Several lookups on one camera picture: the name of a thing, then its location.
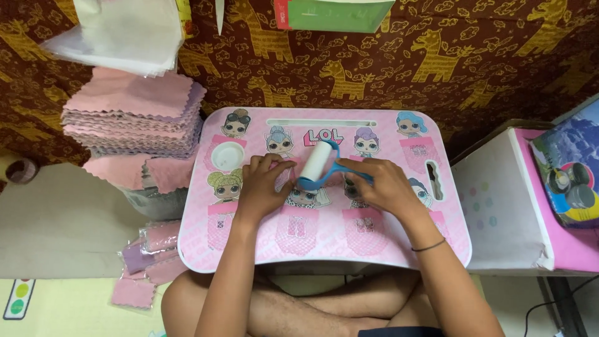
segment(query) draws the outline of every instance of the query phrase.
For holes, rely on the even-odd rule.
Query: stack of pink cloths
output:
[[[63,107],[64,133],[97,155],[187,159],[198,143],[205,93],[176,73],[151,78],[96,67]]]

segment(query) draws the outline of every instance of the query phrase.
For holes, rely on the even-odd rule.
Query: bracelet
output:
[[[446,240],[445,238],[443,238],[443,240],[441,240],[441,242],[439,242],[439,243],[435,243],[434,245],[432,245],[432,246],[430,246],[430,247],[426,247],[426,248],[422,248],[422,249],[414,249],[414,248],[412,248],[412,251],[413,251],[413,252],[424,252],[424,251],[427,251],[427,250],[429,250],[429,249],[433,249],[433,248],[435,248],[435,247],[437,247],[437,246],[440,246],[440,245],[441,245],[441,244],[443,244],[443,242],[445,242],[445,241],[447,241],[447,240]]]

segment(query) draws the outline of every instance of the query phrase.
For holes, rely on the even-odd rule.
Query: purple-haired doll illustration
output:
[[[353,138],[353,147],[360,157],[374,158],[374,154],[380,151],[379,138],[371,128],[359,128]]]

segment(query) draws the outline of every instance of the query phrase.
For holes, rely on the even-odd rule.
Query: blue lint roller handle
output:
[[[352,172],[360,177],[366,179],[369,183],[373,183],[374,179],[372,176],[366,173],[357,172],[351,170],[343,165],[333,163],[331,169],[322,177],[322,170],[329,158],[329,154],[332,150],[337,151],[337,158],[341,158],[339,154],[339,145],[332,140],[322,140],[315,147],[310,155],[310,158],[306,162],[304,169],[302,170],[297,180],[297,185],[304,191],[317,191],[324,185],[327,179],[335,172]]]

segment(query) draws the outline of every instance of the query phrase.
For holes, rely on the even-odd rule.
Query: traffic light sticker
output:
[[[4,310],[3,318],[5,320],[22,320],[25,317],[34,286],[34,279],[14,280],[13,289]]]

